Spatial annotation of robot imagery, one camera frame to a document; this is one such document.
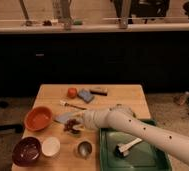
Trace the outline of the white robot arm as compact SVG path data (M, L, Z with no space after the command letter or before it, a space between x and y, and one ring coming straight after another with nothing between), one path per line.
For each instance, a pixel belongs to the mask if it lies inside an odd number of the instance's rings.
M87 129L113 128L154 145L189 166L189 137L146 124L133 116L130 107L116 105L85 110L83 124Z

